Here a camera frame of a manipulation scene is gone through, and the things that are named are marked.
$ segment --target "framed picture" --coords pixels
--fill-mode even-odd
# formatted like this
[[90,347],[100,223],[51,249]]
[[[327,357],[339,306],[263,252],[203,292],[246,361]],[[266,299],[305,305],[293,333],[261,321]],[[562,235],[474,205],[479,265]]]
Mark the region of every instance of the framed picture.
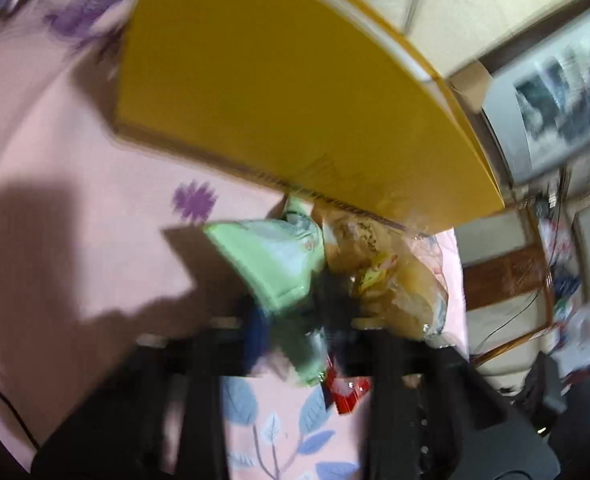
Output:
[[[559,167],[590,144],[590,7],[571,10],[579,9],[492,73],[483,113],[515,186]],[[487,68],[493,64],[488,56],[481,61]]]

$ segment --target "blue leaf pattern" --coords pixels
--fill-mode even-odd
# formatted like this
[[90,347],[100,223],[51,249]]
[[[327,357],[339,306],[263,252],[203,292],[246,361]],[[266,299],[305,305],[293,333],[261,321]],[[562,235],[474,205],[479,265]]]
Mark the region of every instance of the blue leaf pattern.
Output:
[[250,426],[257,418],[257,399],[241,377],[224,377],[222,381],[224,419],[233,424]]
[[322,386],[313,388],[313,392],[306,399],[299,412],[299,432],[302,435],[317,431],[328,420],[330,413],[326,411]]
[[229,451],[229,466],[231,469],[245,469],[254,465],[255,462],[247,454]]
[[315,471],[319,480],[344,480],[359,470],[359,465],[351,462],[317,462]]
[[335,434],[334,431],[320,431],[314,435],[309,436],[297,448],[297,453],[300,455],[312,455],[322,449],[330,438]]
[[272,412],[266,419],[266,424],[262,430],[262,439],[267,444],[275,444],[277,436],[280,434],[281,420],[277,413]]

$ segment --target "red package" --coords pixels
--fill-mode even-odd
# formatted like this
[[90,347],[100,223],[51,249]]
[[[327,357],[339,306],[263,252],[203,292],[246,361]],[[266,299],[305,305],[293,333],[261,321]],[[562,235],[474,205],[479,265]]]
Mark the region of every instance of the red package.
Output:
[[333,394],[337,413],[340,415],[352,413],[357,401],[366,395],[373,385],[370,377],[338,377],[337,369],[332,362],[329,362],[324,382]]

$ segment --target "picture frame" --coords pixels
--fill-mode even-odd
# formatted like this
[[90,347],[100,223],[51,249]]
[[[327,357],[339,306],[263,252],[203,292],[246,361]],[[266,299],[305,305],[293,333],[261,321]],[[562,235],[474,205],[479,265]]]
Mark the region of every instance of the picture frame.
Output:
[[482,56],[482,106],[511,187],[590,145],[590,0],[578,0]]

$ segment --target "pink bedsheet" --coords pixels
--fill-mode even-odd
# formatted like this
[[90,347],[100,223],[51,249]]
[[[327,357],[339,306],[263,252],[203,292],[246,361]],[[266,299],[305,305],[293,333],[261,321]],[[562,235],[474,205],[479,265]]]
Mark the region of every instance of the pink bedsheet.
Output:
[[[198,229],[179,241],[166,234],[188,247],[183,262],[163,230],[203,218],[263,218],[281,200],[276,191],[114,139],[115,81],[94,43],[124,19],[129,3],[115,0],[104,12],[107,1],[31,0],[0,24],[0,389],[39,441],[140,333],[194,332],[208,309],[225,308],[243,290]],[[77,20],[84,5],[99,9],[93,23]],[[456,239],[451,230],[435,240],[448,287],[444,333],[465,354]],[[268,477],[278,467],[284,480],[323,480],[357,467],[362,408],[317,414],[324,420],[302,426],[316,390],[269,374],[240,381],[257,401],[267,473],[249,438],[252,425],[229,419],[233,478]],[[0,439],[30,466],[34,450],[1,405]]]

